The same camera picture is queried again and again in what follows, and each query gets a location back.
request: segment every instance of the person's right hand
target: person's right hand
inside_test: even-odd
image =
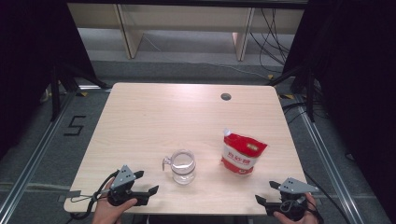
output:
[[[315,207],[316,202],[315,202],[314,197],[312,197],[312,195],[310,193],[306,193],[305,197],[308,200],[308,208],[315,211],[316,210],[316,207]],[[279,220],[280,223],[282,223],[282,224],[295,224],[295,223],[318,224],[319,223],[319,220],[317,219],[317,217],[315,217],[315,215],[309,211],[305,211],[304,216],[298,221],[292,221],[288,217],[286,217],[285,215],[283,215],[282,213],[279,213],[279,212],[274,212],[274,217],[276,217],[277,220]]]

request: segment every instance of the metal track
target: metal track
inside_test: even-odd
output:
[[[298,103],[302,103],[303,99],[300,95],[295,95],[296,101]],[[341,201],[341,205],[343,205],[344,210],[346,211],[346,216],[348,217],[350,223],[364,223],[361,213],[356,206],[355,200],[352,198],[349,190],[347,189],[347,185],[345,184],[343,178],[341,177],[337,167],[332,160],[332,156],[329,154],[329,151],[324,144],[317,126],[315,123],[311,122],[310,118],[304,113],[304,110],[299,107],[301,113],[303,113],[303,120],[305,126],[314,141],[315,147],[318,151],[320,159],[332,181],[332,185]]]
[[[4,202],[2,203],[0,207],[0,223],[6,224],[11,218],[12,213],[17,207],[18,202],[21,200],[22,194],[26,190],[29,181],[32,179],[35,170],[37,169],[39,163],[41,162],[50,144],[50,141],[52,140],[56,130],[59,127],[59,124],[62,121],[62,118],[64,116],[64,111],[70,105],[70,103],[74,99],[74,96],[75,96],[74,92],[69,92],[66,94],[58,117],[49,124],[49,127],[47,128],[43,137],[41,138],[40,142],[35,148],[35,151],[33,152],[26,166],[24,167],[20,177],[14,183],[13,188],[9,192]]]

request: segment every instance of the red and white bag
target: red and white bag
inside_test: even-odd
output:
[[[247,175],[253,171],[254,164],[266,148],[267,145],[262,142],[225,129],[221,161],[232,172]]]

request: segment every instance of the person's left hand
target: person's left hand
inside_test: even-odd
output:
[[[110,189],[113,181],[114,177],[108,181],[105,189]],[[107,201],[107,193],[104,193],[97,201],[92,224],[121,224],[121,214],[133,207],[136,203],[137,199],[131,199],[119,206],[113,206]]]

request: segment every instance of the table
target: table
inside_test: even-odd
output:
[[[223,100],[223,93],[231,100]],[[223,130],[268,144],[249,176],[239,176],[220,161]],[[165,156],[191,150],[196,177],[188,186],[162,170]],[[135,214],[265,215],[255,194],[279,202],[268,182],[287,177],[305,181],[276,91],[269,86],[117,83],[93,133],[71,190],[93,194],[123,164],[145,174],[133,190],[160,188]],[[88,202],[71,203],[67,212],[83,212]]]

